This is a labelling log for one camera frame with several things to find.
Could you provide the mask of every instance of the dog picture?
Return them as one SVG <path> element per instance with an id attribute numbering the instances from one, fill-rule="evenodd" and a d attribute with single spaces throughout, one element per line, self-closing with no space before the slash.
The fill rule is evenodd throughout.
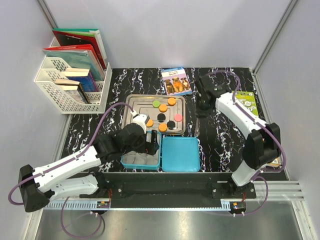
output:
<path id="1" fill-rule="evenodd" d="M 181 80 L 182 80 L 182 84 L 183 84 L 183 86 L 184 86 L 184 89 L 185 89 L 185 90 L 189 90 L 191 87 L 190 87 L 190 85 L 189 85 L 189 82 L 188 82 L 187 78 L 186 78 L 186 77 L 183 77 L 183 78 L 181 78 Z"/>
<path id="2" fill-rule="evenodd" d="M 185 86 L 182 84 L 178 77 L 172 78 L 172 81 L 175 92 L 181 93 L 185 90 Z"/>
<path id="3" fill-rule="evenodd" d="M 164 80 L 165 82 L 165 87 L 166 87 L 166 91 L 168 92 L 168 94 L 174 94 L 175 93 L 175 88 L 172 85 L 171 81 L 169 79 Z"/>

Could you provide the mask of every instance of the black disc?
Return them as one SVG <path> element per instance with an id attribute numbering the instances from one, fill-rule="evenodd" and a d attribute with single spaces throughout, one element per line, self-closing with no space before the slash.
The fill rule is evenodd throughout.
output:
<path id="1" fill-rule="evenodd" d="M 168 121 L 166 125 L 169 129 L 174 129 L 176 127 L 176 123 L 174 121 Z"/>
<path id="2" fill-rule="evenodd" d="M 164 115 L 163 113 L 159 113 L 157 119 L 159 122 L 163 122 L 164 120 L 166 120 L 166 115 Z"/>

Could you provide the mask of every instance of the blue container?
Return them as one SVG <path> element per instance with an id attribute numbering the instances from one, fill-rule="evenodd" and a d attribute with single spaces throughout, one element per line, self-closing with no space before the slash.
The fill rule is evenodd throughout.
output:
<path id="1" fill-rule="evenodd" d="M 150 139 L 151 131 L 148 131 L 146 140 L 150 141 Z M 159 144 L 159 150 L 156 151 L 154 156 L 131 151 L 121 157 L 121 164 L 126 169 L 158 170 L 160 168 L 160 152 L 162 146 L 162 135 L 160 132 L 157 133 L 157 141 Z"/>
<path id="2" fill-rule="evenodd" d="M 165 172 L 198 172 L 200 170 L 198 139 L 180 136 L 163 138 L 162 170 Z"/>

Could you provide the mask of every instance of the white wall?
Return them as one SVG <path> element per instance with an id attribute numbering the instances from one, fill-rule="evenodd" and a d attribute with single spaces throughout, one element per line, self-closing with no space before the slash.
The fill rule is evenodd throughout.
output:
<path id="1" fill-rule="evenodd" d="M 0 8 L 0 235 L 18 240 L 27 222 L 23 206 L 8 202 L 20 167 L 52 160 L 65 116 L 33 83 L 53 35 L 35 0 L 4 1 Z M 21 202 L 19 190 L 13 199 Z"/>
<path id="2" fill-rule="evenodd" d="M 320 1 L 299 1 L 258 72 L 279 124 L 292 180 L 299 180 L 320 236 Z"/>
<path id="3" fill-rule="evenodd" d="M 113 68 L 254 67 L 290 0 L 46 0 L 60 28 L 99 28 Z"/>

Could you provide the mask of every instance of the pink disc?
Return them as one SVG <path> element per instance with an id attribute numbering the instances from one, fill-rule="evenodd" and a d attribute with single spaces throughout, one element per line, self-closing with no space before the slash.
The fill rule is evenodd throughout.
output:
<path id="1" fill-rule="evenodd" d="M 181 114 L 176 114 L 174 116 L 174 120 L 176 120 L 177 122 L 181 122 L 182 121 L 182 115 Z"/>

